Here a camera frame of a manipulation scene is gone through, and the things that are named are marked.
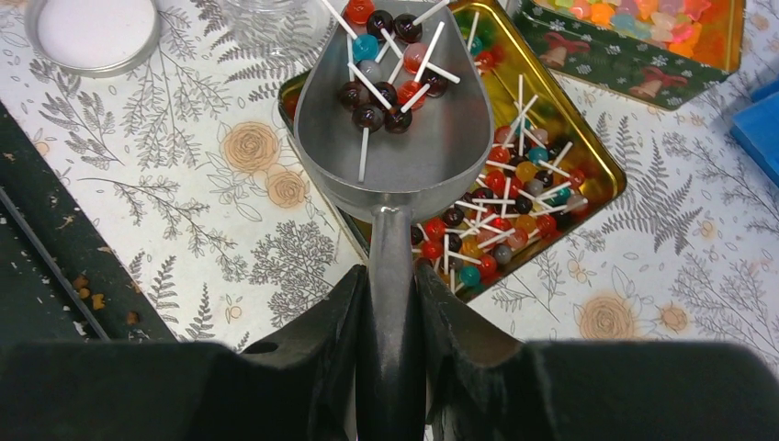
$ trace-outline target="gold tray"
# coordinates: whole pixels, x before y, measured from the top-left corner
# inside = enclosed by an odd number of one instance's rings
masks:
[[[559,229],[558,234],[530,243],[525,248],[516,251],[512,261],[500,270],[499,277],[490,277],[487,283],[479,284],[474,288],[463,288],[457,292],[459,298],[468,301],[479,296],[501,278],[508,276],[565,234],[587,221],[593,214],[619,196],[625,190],[627,181],[625,172],[619,168],[614,158],[595,136],[593,130],[581,117],[557,81],[536,58],[497,2],[492,0],[460,1],[449,7],[456,17],[479,11],[479,26],[492,26],[495,30],[493,46],[499,45],[503,48],[504,60],[498,63],[492,71],[481,77],[492,102],[495,127],[509,125],[516,118],[517,111],[514,107],[514,101],[518,96],[517,78],[519,74],[523,74],[525,76],[525,101],[533,94],[538,95],[537,102],[528,112],[529,119],[534,126],[546,129],[550,140],[554,140],[558,136],[566,136],[573,141],[574,145],[560,167],[578,168],[587,175],[586,182],[581,186],[581,193],[589,199],[587,210],[575,215],[573,222],[565,226],[564,229]],[[279,112],[290,130],[293,127],[292,120],[295,116],[300,90],[307,77],[308,73],[303,73],[292,78],[284,83],[279,91]],[[340,210],[336,209],[336,212],[351,230],[362,251],[368,254],[370,225],[352,219]]]

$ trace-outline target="green tin box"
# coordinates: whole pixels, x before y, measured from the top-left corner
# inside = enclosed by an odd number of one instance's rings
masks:
[[[717,63],[711,65],[578,20],[550,4],[508,0],[506,12],[549,69],[652,106],[675,110],[739,69],[744,2],[712,2],[715,6],[700,38],[707,51],[717,52]]]

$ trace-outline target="floral tablecloth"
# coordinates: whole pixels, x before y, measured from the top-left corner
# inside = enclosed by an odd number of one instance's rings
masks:
[[[37,58],[24,0],[0,0],[0,99],[172,332],[241,348],[360,261],[276,111],[316,53],[236,49],[215,0],[158,6],[152,58],[93,80]],[[727,135],[779,74],[779,2],[746,17],[739,72],[677,112],[559,78],[627,192],[472,308],[518,338],[728,340],[779,370],[779,191]]]

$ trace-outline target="scoop handle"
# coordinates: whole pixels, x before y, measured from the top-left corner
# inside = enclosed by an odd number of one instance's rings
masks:
[[[425,370],[421,305],[413,279],[411,210],[373,213],[368,280],[357,337],[359,439],[422,440]]]

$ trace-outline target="metal scoop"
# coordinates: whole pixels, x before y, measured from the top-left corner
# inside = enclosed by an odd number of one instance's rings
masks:
[[[375,5],[394,17],[420,16],[431,7],[382,0]],[[430,42],[441,21],[445,27],[430,62],[459,76],[460,83],[450,84],[439,98],[428,97],[414,111],[407,132],[371,133],[363,183],[357,182],[361,130],[335,93],[349,81],[342,28],[333,32],[311,70],[295,116],[300,159],[311,179],[339,208],[373,223],[370,296],[362,308],[356,361],[360,439],[422,439],[424,408],[417,403],[424,403],[425,394],[423,329],[412,280],[410,228],[468,191],[492,143],[491,105],[448,8],[422,23],[422,42]],[[385,78],[397,61],[394,54],[384,57]],[[402,73],[394,84],[408,79]]]

